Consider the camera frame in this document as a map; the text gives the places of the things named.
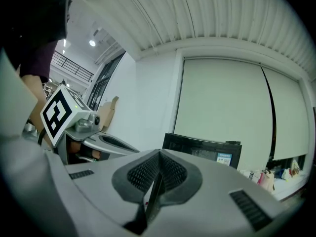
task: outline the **cardboard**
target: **cardboard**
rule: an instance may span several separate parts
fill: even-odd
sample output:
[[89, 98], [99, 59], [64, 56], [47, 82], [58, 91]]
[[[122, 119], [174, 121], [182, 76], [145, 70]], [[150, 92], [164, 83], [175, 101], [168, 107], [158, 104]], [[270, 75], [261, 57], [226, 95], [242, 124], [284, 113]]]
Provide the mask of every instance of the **cardboard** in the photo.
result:
[[115, 105], [119, 97], [114, 97], [111, 102], [106, 102], [99, 107], [98, 114], [100, 115], [100, 130], [105, 132], [111, 123], [115, 113]]

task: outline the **shelf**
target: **shelf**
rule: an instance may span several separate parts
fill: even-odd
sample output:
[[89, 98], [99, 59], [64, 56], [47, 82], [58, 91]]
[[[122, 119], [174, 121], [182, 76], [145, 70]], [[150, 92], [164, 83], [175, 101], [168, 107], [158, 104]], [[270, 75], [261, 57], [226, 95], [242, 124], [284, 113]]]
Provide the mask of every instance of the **shelf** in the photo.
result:
[[300, 171], [298, 176], [294, 176], [288, 181], [283, 179], [275, 179], [276, 190], [272, 192], [272, 195], [277, 200], [284, 199], [302, 188], [307, 183], [307, 180], [308, 174], [304, 171]]

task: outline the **railing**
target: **railing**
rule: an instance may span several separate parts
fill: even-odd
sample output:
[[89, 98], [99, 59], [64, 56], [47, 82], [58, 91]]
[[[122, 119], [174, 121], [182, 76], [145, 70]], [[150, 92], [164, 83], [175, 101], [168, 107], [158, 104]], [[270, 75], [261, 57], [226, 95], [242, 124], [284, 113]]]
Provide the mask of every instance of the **railing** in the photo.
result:
[[88, 70], [84, 69], [77, 63], [69, 60], [67, 57], [62, 55], [61, 53], [55, 51], [53, 54], [52, 62], [56, 63], [60, 67], [68, 70], [69, 72], [75, 74], [76, 76], [84, 79], [85, 81], [90, 81], [93, 73], [89, 72]]

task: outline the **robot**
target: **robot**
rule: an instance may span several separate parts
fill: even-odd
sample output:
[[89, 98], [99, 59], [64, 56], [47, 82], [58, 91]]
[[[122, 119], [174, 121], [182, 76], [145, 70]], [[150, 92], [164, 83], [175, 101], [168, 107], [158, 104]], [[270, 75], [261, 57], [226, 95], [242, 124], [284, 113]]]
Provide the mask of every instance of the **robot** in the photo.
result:
[[[46, 235], [269, 236], [290, 216], [230, 166], [165, 149], [111, 151], [97, 140], [109, 136], [99, 132], [99, 116], [63, 85], [41, 116], [58, 154], [22, 138], [2, 141], [0, 168], [25, 216]], [[69, 164], [69, 139], [110, 157]]]
[[[71, 89], [60, 85], [41, 112], [45, 131], [49, 136], [54, 152], [67, 165], [82, 161], [95, 161], [91, 150], [100, 152], [100, 160], [117, 158], [139, 152], [128, 143], [106, 134], [99, 129], [100, 116], [92, 111]], [[76, 158], [67, 153], [73, 141], [81, 143]]]

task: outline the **window blind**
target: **window blind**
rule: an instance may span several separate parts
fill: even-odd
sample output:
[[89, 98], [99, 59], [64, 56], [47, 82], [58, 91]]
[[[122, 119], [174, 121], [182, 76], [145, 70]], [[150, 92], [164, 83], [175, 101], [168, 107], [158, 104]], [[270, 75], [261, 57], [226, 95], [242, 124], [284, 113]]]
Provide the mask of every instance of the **window blind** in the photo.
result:
[[241, 141], [238, 169], [264, 169], [271, 150], [272, 110], [261, 68], [229, 60], [186, 60], [175, 133]]
[[307, 111], [299, 84], [264, 68], [276, 110], [276, 149], [274, 160], [308, 153]]

